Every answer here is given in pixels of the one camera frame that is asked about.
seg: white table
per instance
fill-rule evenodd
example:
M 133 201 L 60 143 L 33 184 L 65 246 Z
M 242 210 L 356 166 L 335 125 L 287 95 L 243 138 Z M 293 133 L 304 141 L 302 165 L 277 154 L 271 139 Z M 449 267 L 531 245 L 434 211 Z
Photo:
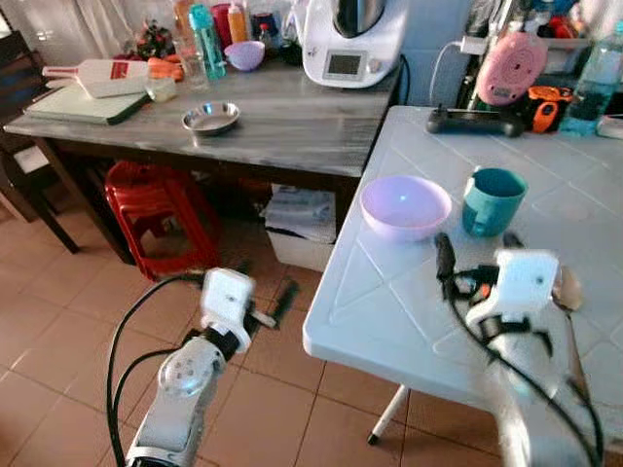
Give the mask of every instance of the white table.
M 439 183 L 454 199 L 443 230 L 457 268 L 466 269 L 490 263 L 500 239 L 462 231 L 464 184 L 477 165 L 509 168 L 530 185 L 511 229 L 527 246 L 556 252 L 582 281 L 585 303 L 572 315 L 582 365 L 605 433 L 623 439 L 623 141 L 431 135 L 424 129 L 429 111 L 389 110 L 305 322 L 306 351 L 486 409 L 479 389 L 485 361 L 441 300 L 432 240 L 382 240 L 362 219 L 359 193 L 394 174 Z

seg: purple bowl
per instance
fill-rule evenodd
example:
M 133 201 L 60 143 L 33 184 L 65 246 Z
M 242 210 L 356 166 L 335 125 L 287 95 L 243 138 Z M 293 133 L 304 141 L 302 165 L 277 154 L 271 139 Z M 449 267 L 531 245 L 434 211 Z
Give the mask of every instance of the purple bowl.
M 380 236 L 416 241 L 431 236 L 452 211 L 448 193 L 420 177 L 396 175 L 370 182 L 360 197 L 363 218 Z
M 260 41 L 236 42 L 225 48 L 225 55 L 234 68 L 240 71 L 252 71 L 264 59 L 264 43 Z

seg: table leg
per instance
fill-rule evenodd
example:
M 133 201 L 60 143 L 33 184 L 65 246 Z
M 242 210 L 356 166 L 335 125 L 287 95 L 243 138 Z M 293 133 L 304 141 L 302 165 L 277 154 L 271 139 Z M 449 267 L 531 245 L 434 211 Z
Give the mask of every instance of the table leg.
M 354 194 L 357 191 L 357 185 L 359 185 L 359 179 L 347 179 L 341 180 L 341 183 L 335 187 L 335 221 L 336 221 L 336 234 L 340 233 L 342 225 L 347 218 L 348 209 L 354 198 Z
M 370 436 L 368 436 L 369 445 L 375 445 L 379 441 L 379 438 L 383 435 L 383 432 L 389 425 L 389 422 L 391 421 L 393 416 L 396 415 L 396 412 L 398 412 L 400 406 L 402 406 L 402 404 L 407 399 L 408 394 L 409 388 L 404 384 L 401 384 L 396 393 L 391 398 L 391 401 L 389 401 L 389 405 L 383 412 L 383 415 L 381 415 L 381 418 L 379 418 L 377 424 L 374 425 L 372 433 L 370 433 Z
M 78 158 L 63 154 L 55 149 L 53 140 L 34 138 L 35 143 L 46 156 L 62 183 L 86 209 L 95 226 L 104 235 L 117 256 L 129 265 L 134 264 L 126 238 L 117 224 L 115 215 L 104 195 L 94 184 Z

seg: stacked stools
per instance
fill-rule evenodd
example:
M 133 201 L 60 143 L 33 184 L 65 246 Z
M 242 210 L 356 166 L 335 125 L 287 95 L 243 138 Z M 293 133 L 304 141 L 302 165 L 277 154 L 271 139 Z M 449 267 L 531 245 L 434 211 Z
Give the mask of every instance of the stacked stools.
M 106 198 L 134 260 L 149 279 L 218 266 L 220 222 L 190 173 L 158 165 L 118 162 L 106 176 Z M 170 218 L 184 230 L 190 247 L 178 256 L 148 257 L 141 237 L 148 231 L 154 237 L 164 236 L 164 222 Z

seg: wooden table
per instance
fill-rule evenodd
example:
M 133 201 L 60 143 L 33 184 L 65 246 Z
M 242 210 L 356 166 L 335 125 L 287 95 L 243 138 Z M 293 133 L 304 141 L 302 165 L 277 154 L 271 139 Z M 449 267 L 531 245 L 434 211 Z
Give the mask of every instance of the wooden table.
M 385 117 L 395 101 L 397 72 L 366 90 L 324 88 L 301 68 L 269 63 L 231 71 L 207 90 L 178 86 L 178 96 L 149 104 L 116 126 L 19 117 L 9 132 L 32 136 L 112 248 L 133 263 L 126 240 L 85 158 L 160 163 L 218 176 L 252 178 L 336 194 L 338 229 Z M 207 101 L 233 101 L 241 111 L 230 132 L 198 140 L 181 125 Z

